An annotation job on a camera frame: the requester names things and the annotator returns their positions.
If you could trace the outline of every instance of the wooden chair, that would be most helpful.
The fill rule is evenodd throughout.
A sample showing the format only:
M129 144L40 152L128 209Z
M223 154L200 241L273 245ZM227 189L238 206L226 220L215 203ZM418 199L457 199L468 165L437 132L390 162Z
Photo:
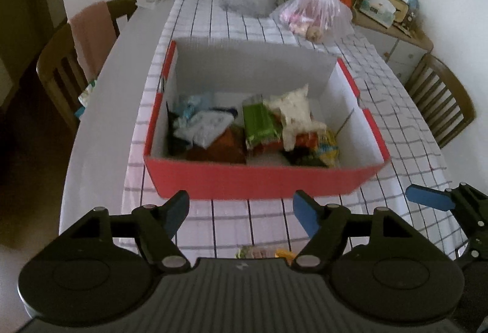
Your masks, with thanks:
M425 54L405 84L440 148L454 139L475 117L473 103L449 68Z
M107 2L117 37L117 18L130 19L136 10L136 0L111 0ZM74 112L81 107L78 96L86 88L87 81L77 61L75 43L68 23L63 25L49 40L37 61L37 74L66 124L75 134L79 120Z

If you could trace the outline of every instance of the tablecloth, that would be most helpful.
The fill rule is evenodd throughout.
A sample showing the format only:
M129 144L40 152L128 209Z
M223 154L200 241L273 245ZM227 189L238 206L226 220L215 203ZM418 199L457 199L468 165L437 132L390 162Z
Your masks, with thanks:
M411 183L444 189L451 180L441 151L411 97L381 59L360 28L333 45L317 45L277 25L225 11L219 0L176 0L154 54L142 94L127 164L122 213L144 204L162 205L143 162L143 146L161 67L169 42L177 37L241 39L278 42L323 50L341 57L360 89L360 104L368 108L391 154L391 162L352 194L319 197L353 213L372 213L387 206L413 225L451 258L466 237L450 212L409 202L404 194ZM291 199L191 200L190 212L173 238L190 262L197 257L235 257L243 245L273 246L299 252L308 236L293 214ZM351 238L346 250L365 244ZM132 241L123 241L135 249Z

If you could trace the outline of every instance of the pink towel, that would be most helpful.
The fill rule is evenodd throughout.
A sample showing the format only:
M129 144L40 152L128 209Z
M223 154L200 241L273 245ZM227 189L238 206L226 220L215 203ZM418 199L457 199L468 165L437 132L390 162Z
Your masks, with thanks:
M117 36L106 2L96 2L69 20L76 54L88 82L96 79Z

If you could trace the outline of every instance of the red box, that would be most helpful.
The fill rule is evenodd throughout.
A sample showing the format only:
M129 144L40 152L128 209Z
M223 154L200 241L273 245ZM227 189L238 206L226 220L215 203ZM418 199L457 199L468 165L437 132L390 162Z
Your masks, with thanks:
M164 92L156 95L145 143L147 171L162 198L178 190L192 199L291 198L349 194L390 159L371 113L358 106L359 90L340 59L293 45L253 41L177 39L164 64ZM219 106L250 95L281 95L309 84L314 119L326 123L339 146L339 167L231 165L166 157L167 109L178 95L212 92Z

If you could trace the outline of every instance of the ribbed black surface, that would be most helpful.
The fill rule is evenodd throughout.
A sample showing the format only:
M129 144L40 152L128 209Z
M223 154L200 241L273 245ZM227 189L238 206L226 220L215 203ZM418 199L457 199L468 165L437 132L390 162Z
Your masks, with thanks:
M449 321L398 328L366 320L340 304L318 275L282 259L202 259L187 274L162 279L152 297L120 320L63 328L34 320L22 333L462 332Z

